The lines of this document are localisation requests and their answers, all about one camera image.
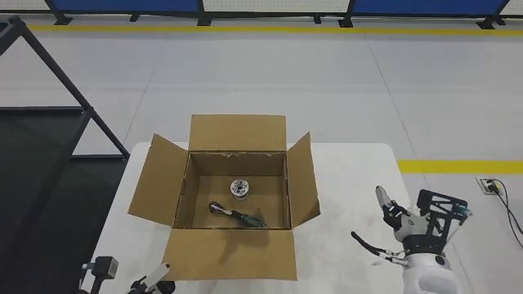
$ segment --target green handle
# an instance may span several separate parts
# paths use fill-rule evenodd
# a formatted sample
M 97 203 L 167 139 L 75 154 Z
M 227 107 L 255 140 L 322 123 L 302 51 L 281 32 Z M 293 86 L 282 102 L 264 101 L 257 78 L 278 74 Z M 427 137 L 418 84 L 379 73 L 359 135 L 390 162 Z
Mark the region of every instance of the green handle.
M 251 216 L 248 216 L 248 215 L 243 215 L 242 216 L 242 221 L 244 221 L 246 224 L 252 226 L 252 227 L 263 227 L 263 228 L 266 228 L 267 225 L 265 225 L 263 223 L 263 221 L 257 219 L 257 218 L 254 218 L 254 217 L 251 217 Z

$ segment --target power cord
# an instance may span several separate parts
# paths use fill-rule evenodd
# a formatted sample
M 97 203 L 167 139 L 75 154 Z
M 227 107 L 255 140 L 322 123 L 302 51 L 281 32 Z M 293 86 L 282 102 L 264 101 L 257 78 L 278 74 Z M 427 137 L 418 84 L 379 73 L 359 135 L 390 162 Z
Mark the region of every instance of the power cord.
M 495 184 L 496 181 L 497 181 L 499 184 L 501 184 L 501 186 L 503 187 L 503 190 L 505 191 L 505 199 L 507 200 L 506 203 L 505 203 L 505 201 L 503 200 L 503 197 L 499 194 L 498 186 Z M 513 224 L 512 224 L 512 219 L 514 219 L 514 222 L 516 223 L 517 230 L 519 230 L 519 232 L 520 232 L 521 235 L 523 235 L 523 230 L 521 230 L 521 227 L 520 227 L 519 222 L 517 222 L 516 217 L 514 216 L 514 214 L 512 213 L 512 211 L 510 210 L 510 208 L 508 207 L 508 192 L 507 192 L 507 187 L 505 186 L 505 184 L 504 184 L 502 181 L 497 180 L 497 179 L 491 179 L 491 180 L 488 180 L 488 181 L 487 181 L 487 184 L 489 184 L 489 186 L 487 186 L 487 189 L 489 189 L 489 190 L 493 191 L 494 193 L 496 193 L 496 195 L 498 195 L 498 198 L 501 200 L 501 202 L 503 203 L 503 205 L 504 205 L 505 208 L 507 209 L 508 224 L 510 225 L 510 229 L 512 230 L 512 233 L 514 234 L 514 237 L 516 238 L 516 241 L 518 242 L 518 244 L 520 244 L 520 247 L 523 248 L 523 244 L 521 244 L 521 241 L 520 241 L 520 239 L 517 237 L 516 231 L 514 230 L 514 226 L 513 226 Z

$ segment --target robotic hand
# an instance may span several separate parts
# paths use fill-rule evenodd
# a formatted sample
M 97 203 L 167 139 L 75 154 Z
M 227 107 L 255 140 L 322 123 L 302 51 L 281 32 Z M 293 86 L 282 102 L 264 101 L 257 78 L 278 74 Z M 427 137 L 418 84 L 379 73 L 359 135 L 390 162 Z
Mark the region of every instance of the robotic hand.
M 452 221 L 459 221 L 459 227 L 472 215 L 467 202 L 422 189 L 416 203 L 420 209 L 417 215 L 391 200 L 382 186 L 376 187 L 376 196 L 383 210 L 383 221 L 392 227 L 395 239 L 403 244 L 405 257 L 373 247 L 355 232 L 351 232 L 352 237 L 374 255 L 404 268 L 404 294 L 460 294 L 458 280 L 443 249 L 458 229 L 449 235 Z
M 176 284 L 172 281 L 163 281 L 169 272 L 169 264 L 161 264 L 152 273 L 133 282 L 127 294 L 173 294 Z M 84 291 L 82 283 L 88 270 L 95 276 L 91 292 Z M 101 284 L 106 279 L 114 279 L 118 270 L 118 261 L 112 256 L 98 256 L 95 262 L 90 262 L 82 266 L 82 276 L 80 278 L 79 294 L 98 294 Z

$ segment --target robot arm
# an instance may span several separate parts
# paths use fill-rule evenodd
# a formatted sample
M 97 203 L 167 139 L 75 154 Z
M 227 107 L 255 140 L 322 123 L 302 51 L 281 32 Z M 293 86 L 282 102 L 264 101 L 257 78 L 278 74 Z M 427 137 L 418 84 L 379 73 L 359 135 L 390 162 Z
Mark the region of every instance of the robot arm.
M 418 215 L 391 200 L 382 186 L 376 187 L 376 197 L 383 221 L 403 244 L 405 257 L 373 247 L 355 232 L 351 232 L 352 237 L 367 251 L 404 268 L 404 294 L 461 293 L 443 249 L 455 233 L 449 235 L 452 221 L 458 220 L 461 226 L 472 215 L 467 202 L 422 189 L 417 201 Z

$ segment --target gray floor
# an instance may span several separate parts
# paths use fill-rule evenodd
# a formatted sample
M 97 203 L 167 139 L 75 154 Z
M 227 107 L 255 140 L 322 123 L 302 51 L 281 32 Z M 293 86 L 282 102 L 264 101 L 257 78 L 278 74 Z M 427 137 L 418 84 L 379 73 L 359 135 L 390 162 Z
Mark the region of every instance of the gray floor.
M 36 35 L 129 149 L 153 132 L 187 141 L 191 114 L 285 114 L 289 142 L 311 131 L 314 142 L 387 143 L 401 159 L 523 159 L 523 38 Z M 1 106 L 73 104 L 22 40 L 0 57 Z M 111 152 L 94 125 L 77 149 Z M 430 188 L 475 212 L 449 247 L 466 293 L 521 292 L 523 250 L 475 176 L 404 179 L 412 200 Z M 497 177 L 523 218 L 523 177 Z

